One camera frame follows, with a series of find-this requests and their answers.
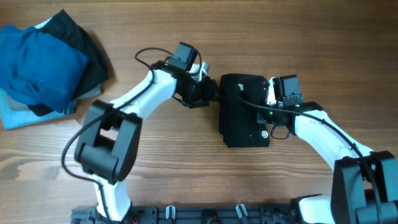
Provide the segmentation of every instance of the folded clothes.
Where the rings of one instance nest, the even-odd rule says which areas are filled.
[[[265,101],[265,82],[264,77],[257,75],[221,76],[219,129],[228,147],[268,147],[270,140],[267,127],[257,123],[257,109],[239,100],[241,94],[254,104]]]
[[[102,84],[98,84],[92,90],[90,90],[87,93],[76,98],[76,100],[83,100],[83,99],[89,99],[92,97],[96,97],[96,96],[99,96],[100,94],[102,94],[102,92],[103,92]],[[7,95],[7,102],[8,102],[8,107],[13,111],[30,111],[30,109],[27,105],[12,99],[11,96],[9,96],[9,95]],[[53,112],[53,110],[51,110],[51,108],[49,108],[48,106],[45,106],[45,107],[47,108],[47,111],[43,112],[43,113],[45,113],[43,115]]]
[[[72,99],[89,58],[34,27],[0,32],[0,88],[28,105],[62,112]]]
[[[101,93],[102,93],[102,84],[99,84],[98,86],[94,87],[92,90],[79,96],[76,100],[91,98],[94,96],[98,96]],[[51,108],[45,105],[29,105],[28,109],[30,109],[34,114],[36,114],[36,116],[44,116],[46,114],[53,112]]]
[[[36,28],[44,34],[51,34],[55,38],[62,40],[90,58],[72,99],[78,99],[79,96],[84,95],[108,79],[106,60],[94,40],[64,10],[37,25]],[[30,104],[29,108],[38,116],[51,112],[48,105],[46,106],[44,102],[41,104]]]
[[[53,111],[52,113],[49,113],[45,116],[38,117],[31,111],[11,110],[7,105],[6,98],[7,93],[4,90],[0,89],[0,117],[6,130],[68,116],[75,111],[77,103],[76,100],[71,101],[68,107],[64,111],[62,111],[62,113]]]

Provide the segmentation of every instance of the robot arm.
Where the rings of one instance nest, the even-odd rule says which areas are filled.
[[[360,144],[339,128],[322,107],[315,102],[304,103],[295,75],[271,78],[266,104],[268,108],[282,109],[274,112],[266,110],[266,115],[260,116],[266,119],[266,123],[287,126],[290,132],[309,143],[334,171],[331,197],[317,195],[298,201],[303,221],[377,223],[376,217],[381,213],[382,222],[398,222],[398,211],[394,206],[398,200],[398,190],[395,187],[398,175],[394,170],[398,166],[391,153],[374,152]],[[283,110],[296,111],[301,115],[285,113]],[[355,152],[348,142],[358,151]],[[371,167],[371,174],[367,172],[366,166]],[[365,190],[363,180],[371,181],[369,175],[374,176],[376,188]],[[380,206],[376,206],[376,194],[380,198]]]
[[[132,214],[138,213],[139,223],[208,223],[209,210],[215,214],[218,208],[183,208],[176,210],[170,206],[166,209],[155,207],[133,207],[127,195],[126,177],[137,156],[142,121],[145,120],[162,102],[170,99],[175,93],[182,96],[182,103],[191,107],[203,106],[214,99],[215,82],[206,76],[208,66],[193,64],[195,49],[180,44],[168,63],[159,61],[152,65],[154,76],[149,72],[145,79],[126,95],[113,100],[110,104],[96,101],[90,107],[85,124],[95,118],[109,113],[132,99],[152,81],[154,84],[132,101],[129,106],[117,111],[105,120],[98,121],[88,128],[76,145],[75,160],[82,164],[83,170],[103,186],[101,194],[97,185],[96,195],[98,206],[87,213],[84,219],[77,221],[104,222],[106,202],[110,219],[119,223],[131,223]],[[272,78],[269,82],[267,101],[263,105],[284,110],[299,111],[310,114],[331,124],[351,142],[359,152],[373,164],[373,172],[379,186],[384,221],[398,221],[396,204],[398,202],[398,176],[392,170],[398,170],[397,162],[389,152],[373,152],[343,132],[333,123],[323,109],[314,102],[304,103],[300,93],[297,77]],[[334,170],[332,196],[311,195],[292,200],[290,205],[266,205],[265,207],[245,207],[240,204],[236,208],[220,208],[221,213],[214,220],[229,223],[375,223],[376,207],[371,194],[365,194],[363,179],[366,177],[363,164],[343,138],[330,127],[303,115],[288,113],[271,113],[265,110],[262,123],[287,126],[288,129],[309,145],[326,160]],[[100,135],[100,129],[119,130],[115,141]],[[281,214],[268,209],[269,206]],[[150,210],[149,216],[140,216],[141,210]],[[74,211],[76,216],[82,211]]]

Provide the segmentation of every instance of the blue cloth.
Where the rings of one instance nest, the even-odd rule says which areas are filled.
[[[61,113],[89,60],[35,27],[3,26],[0,32],[0,88],[23,104],[43,103]]]
[[[68,107],[63,111],[63,113],[51,112],[45,116],[38,117],[31,111],[13,111],[8,107],[7,104],[7,93],[0,89],[0,117],[2,124],[6,130],[19,128],[29,124],[39,123],[43,121],[48,121],[51,119],[62,118],[64,116],[70,115],[75,111],[76,100],[71,101]]]

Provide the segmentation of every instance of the wood grain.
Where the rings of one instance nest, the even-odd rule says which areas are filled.
[[[184,41],[200,50],[216,80],[226,73],[296,73],[306,101],[322,105],[361,143],[398,156],[394,1],[3,1],[0,25],[25,29],[61,9],[110,59],[112,79],[99,99],[120,97],[145,77],[146,68],[134,61],[139,49],[173,51]],[[163,57],[142,56],[148,62]],[[92,101],[81,101],[76,114],[61,121],[1,127],[0,223],[68,223],[70,209],[96,203],[92,184],[67,176],[59,162]],[[190,110],[170,100],[145,121],[128,177],[134,204],[286,202],[330,193],[333,174],[308,144],[293,136],[268,148],[228,149],[218,133],[218,110],[216,103]],[[72,152],[68,164],[81,173]]]

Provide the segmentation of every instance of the black cable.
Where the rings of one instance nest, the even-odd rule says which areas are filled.
[[[175,99],[175,100],[177,100],[179,103],[181,103],[182,106],[190,106],[188,103],[186,103],[186,102],[184,102],[184,101],[182,101],[182,100],[176,98],[175,96],[172,96],[172,98]]]
[[[236,85],[236,91],[238,91],[238,93],[239,93],[239,90],[240,90],[239,85]],[[347,144],[352,148],[352,150],[354,150],[354,152],[357,153],[362,165],[365,168],[366,173],[369,176],[369,180],[370,180],[370,183],[372,184],[373,191],[374,191],[374,198],[376,200],[377,223],[378,224],[382,224],[380,195],[379,195],[379,190],[378,190],[377,185],[376,185],[376,180],[374,179],[373,173],[371,172],[371,169],[370,169],[368,163],[365,161],[365,158],[363,157],[362,153],[358,150],[358,148],[356,147],[355,143],[352,143],[341,131],[339,131],[337,128],[335,128],[330,123],[326,122],[324,119],[320,119],[320,118],[317,118],[316,116],[312,116],[310,114],[301,113],[301,112],[297,112],[297,111],[290,111],[290,110],[283,110],[283,109],[278,109],[278,108],[271,108],[271,107],[266,107],[266,106],[255,105],[254,103],[250,103],[250,102],[246,101],[245,99],[243,99],[240,94],[238,94],[238,96],[239,96],[239,100],[240,101],[242,101],[246,105],[252,106],[254,108],[259,108],[259,109],[264,109],[264,110],[280,111],[280,112],[291,113],[291,114],[296,114],[296,115],[299,115],[299,116],[306,116],[308,118],[312,118],[315,121],[321,122],[321,124],[324,124],[324,125],[328,126],[330,129],[334,130],[335,133],[340,135],[340,137],[342,137],[344,139],[344,141],[347,142]]]
[[[155,71],[154,71],[154,69],[153,69],[148,63],[146,63],[146,62],[144,62],[143,60],[141,60],[141,59],[138,58],[138,55],[139,55],[140,53],[146,51],[146,50],[160,50],[160,51],[163,51],[163,52],[166,52],[166,53],[172,55],[172,53],[169,52],[168,50],[160,49],[160,48],[158,48],[158,47],[148,47],[148,48],[145,48],[145,49],[142,49],[142,50],[138,51],[138,52],[136,53],[136,55],[134,56],[134,58],[135,58],[138,62],[140,62],[140,63],[142,63],[143,65],[147,66],[147,67],[149,68],[149,70],[152,72],[152,80],[150,81],[150,83],[149,83],[143,90],[141,90],[137,95],[135,95],[134,97],[132,97],[130,100],[127,100],[127,101],[126,101],[125,103],[123,103],[121,106],[118,106],[117,108],[111,110],[111,111],[108,112],[108,113],[102,114],[101,116],[95,118],[94,120],[92,120],[92,121],[90,121],[89,123],[87,123],[86,125],[84,125],[84,126],[83,126],[75,135],[73,135],[72,138],[68,141],[68,143],[66,144],[66,146],[63,148],[63,152],[62,152],[62,156],[61,156],[61,165],[62,165],[63,169],[65,169],[65,171],[66,171],[69,175],[71,175],[72,177],[75,177],[75,178],[77,178],[77,179],[87,180],[87,181],[94,182],[95,184],[98,185],[98,190],[101,192],[101,200],[102,200],[102,204],[103,204],[103,207],[104,207],[104,212],[105,212],[105,215],[106,215],[106,218],[107,218],[109,224],[113,223],[113,221],[111,220],[111,217],[110,217],[109,212],[108,212],[108,208],[107,208],[107,206],[106,206],[106,201],[105,201],[105,199],[104,199],[104,196],[105,196],[105,195],[104,195],[104,190],[103,190],[102,184],[101,184],[99,181],[97,181],[97,180],[94,180],[94,179],[91,179],[91,178],[88,178],[88,177],[83,177],[83,176],[80,176],[80,175],[77,175],[77,174],[72,173],[72,172],[68,169],[68,167],[66,166],[66,164],[65,164],[65,158],[66,158],[66,155],[67,155],[67,152],[68,152],[70,146],[73,144],[73,142],[74,142],[84,131],[86,131],[89,127],[91,127],[92,125],[94,125],[94,124],[97,123],[98,121],[101,121],[101,120],[103,120],[103,119],[105,119],[105,118],[110,117],[111,115],[114,115],[114,114],[117,113],[119,110],[121,110],[122,108],[124,108],[124,107],[126,107],[127,105],[129,105],[130,103],[132,103],[134,100],[136,100],[136,99],[137,99],[138,97],[140,97],[142,94],[144,94],[144,93],[155,83],[155,78],[156,78],[156,77],[155,77]]]
[[[167,56],[163,61],[166,62],[171,58],[171,56]]]

